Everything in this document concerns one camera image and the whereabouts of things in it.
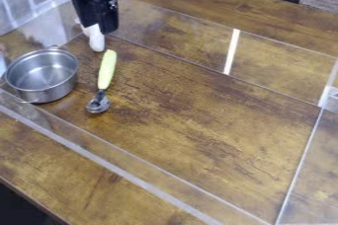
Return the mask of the small steel pot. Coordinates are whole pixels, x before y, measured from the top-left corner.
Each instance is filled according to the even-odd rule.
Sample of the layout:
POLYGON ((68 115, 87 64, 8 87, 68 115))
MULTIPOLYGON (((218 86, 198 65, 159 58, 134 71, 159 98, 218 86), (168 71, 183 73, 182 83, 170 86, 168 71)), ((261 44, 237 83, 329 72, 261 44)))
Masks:
POLYGON ((64 49, 50 47, 17 57, 4 80, 20 103, 44 104, 66 97, 75 88, 79 62, 64 49))

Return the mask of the white plush toy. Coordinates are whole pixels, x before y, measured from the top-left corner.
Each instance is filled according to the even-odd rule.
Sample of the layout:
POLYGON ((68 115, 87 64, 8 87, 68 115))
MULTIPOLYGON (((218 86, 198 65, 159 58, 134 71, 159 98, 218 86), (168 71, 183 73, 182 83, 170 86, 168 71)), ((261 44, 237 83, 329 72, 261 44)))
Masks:
POLYGON ((95 52, 104 50, 104 34, 100 32, 99 25, 95 24, 90 27, 84 27, 80 20, 75 19, 75 22, 80 25, 83 34, 88 37, 88 45, 95 52))

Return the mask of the green handled metal spoon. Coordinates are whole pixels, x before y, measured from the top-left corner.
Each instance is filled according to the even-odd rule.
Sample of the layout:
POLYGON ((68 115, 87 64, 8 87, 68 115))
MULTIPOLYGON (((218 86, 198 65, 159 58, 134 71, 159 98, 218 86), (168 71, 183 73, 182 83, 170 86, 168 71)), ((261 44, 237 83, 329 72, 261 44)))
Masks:
POLYGON ((86 106, 86 110, 90 113, 103 113, 110 108, 110 100, 106 96, 106 90, 111 84, 118 61, 118 53, 107 49, 103 54, 103 59, 98 74, 98 93, 95 98, 86 106))

